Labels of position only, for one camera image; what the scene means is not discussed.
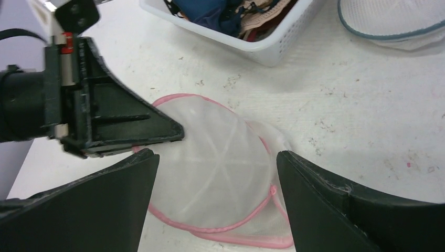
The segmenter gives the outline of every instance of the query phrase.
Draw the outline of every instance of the dirt spot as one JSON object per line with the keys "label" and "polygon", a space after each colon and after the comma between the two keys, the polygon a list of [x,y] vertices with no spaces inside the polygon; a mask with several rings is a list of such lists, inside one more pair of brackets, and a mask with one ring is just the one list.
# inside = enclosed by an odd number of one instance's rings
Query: dirt spot
{"label": "dirt spot", "polygon": [[203,80],[201,80],[200,82],[195,83],[195,85],[203,87],[204,86],[204,82],[203,82]]}
{"label": "dirt spot", "polygon": [[325,130],[326,132],[329,132],[329,133],[335,132],[335,129],[332,129],[332,124],[327,124],[327,123],[323,122],[323,119],[320,119],[318,122],[315,122],[314,125],[319,125],[320,128]]}
{"label": "dirt spot", "polygon": [[227,91],[229,91],[231,89],[235,89],[235,84],[240,79],[241,79],[241,74],[238,74],[235,77],[229,77],[229,78],[227,78],[226,84],[224,84],[222,87],[224,89],[226,89]]}

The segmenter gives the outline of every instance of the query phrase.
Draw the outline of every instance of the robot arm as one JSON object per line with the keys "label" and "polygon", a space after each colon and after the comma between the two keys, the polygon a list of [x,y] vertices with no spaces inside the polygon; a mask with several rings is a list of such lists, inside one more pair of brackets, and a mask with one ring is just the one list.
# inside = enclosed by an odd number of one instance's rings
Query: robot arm
{"label": "robot arm", "polygon": [[[87,158],[184,137],[180,124],[109,71],[91,38],[80,37],[99,20],[94,0],[28,2],[47,34],[45,70],[0,72],[0,142],[49,137]],[[39,38],[12,29],[0,40],[14,36]]]}

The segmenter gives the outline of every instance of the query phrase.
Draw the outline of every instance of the blue trim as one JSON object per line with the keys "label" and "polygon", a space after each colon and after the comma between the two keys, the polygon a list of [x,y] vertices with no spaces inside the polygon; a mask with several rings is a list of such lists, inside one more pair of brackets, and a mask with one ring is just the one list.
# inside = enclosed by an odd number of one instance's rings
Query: blue trim
{"label": "blue trim", "polygon": [[363,38],[367,38],[367,39],[372,39],[372,40],[381,40],[381,41],[388,41],[388,40],[395,40],[395,39],[404,39],[404,38],[409,38],[409,37],[413,37],[413,36],[419,36],[419,35],[424,35],[430,32],[433,32],[437,29],[440,29],[442,27],[445,27],[445,20],[441,21],[440,23],[434,24],[430,27],[424,28],[424,29],[419,29],[419,30],[415,30],[415,31],[410,31],[408,33],[401,33],[401,34],[394,34],[394,35],[369,35],[369,34],[364,34],[361,33],[359,31],[354,30],[351,26],[349,26],[347,24],[347,22],[345,21],[345,19],[343,18],[342,15],[342,9],[340,8],[340,2],[341,0],[338,0],[337,2],[337,10],[338,10],[338,16],[340,18],[340,22],[342,22],[343,26],[352,34],[357,35],[359,37],[363,37]]}

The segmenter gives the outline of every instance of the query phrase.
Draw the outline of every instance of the white mesh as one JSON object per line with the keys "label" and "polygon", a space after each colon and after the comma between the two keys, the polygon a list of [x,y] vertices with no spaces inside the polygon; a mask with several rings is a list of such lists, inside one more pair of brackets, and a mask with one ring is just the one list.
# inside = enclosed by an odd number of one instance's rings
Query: white mesh
{"label": "white mesh", "polygon": [[338,13],[349,31],[384,46],[410,50],[444,37],[443,0],[338,0]]}
{"label": "white mesh", "polygon": [[284,198],[278,179],[275,160],[278,152],[291,150],[290,144],[284,135],[273,126],[252,120],[246,121],[252,127],[253,131],[264,139],[270,150],[270,155],[273,157],[275,173],[271,184],[276,188],[276,194],[262,211],[249,222],[236,229],[219,234],[200,234],[194,232],[192,232],[192,234],[218,242],[230,242],[275,249],[289,248],[293,245],[293,239],[285,211]]}
{"label": "white mesh", "polygon": [[161,156],[150,205],[196,228],[243,221],[267,198],[274,176],[260,138],[242,118],[199,96],[158,108],[184,127],[185,138],[150,146]]}

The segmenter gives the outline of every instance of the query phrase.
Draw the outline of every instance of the red marking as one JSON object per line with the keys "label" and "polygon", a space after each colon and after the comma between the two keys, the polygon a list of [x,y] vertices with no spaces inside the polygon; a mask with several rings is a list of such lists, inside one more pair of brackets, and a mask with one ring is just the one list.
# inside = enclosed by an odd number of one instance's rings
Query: red marking
{"label": "red marking", "polygon": [[70,54],[74,51],[74,46],[72,43],[72,33],[63,33],[67,40],[67,43],[60,49],[62,54]]}

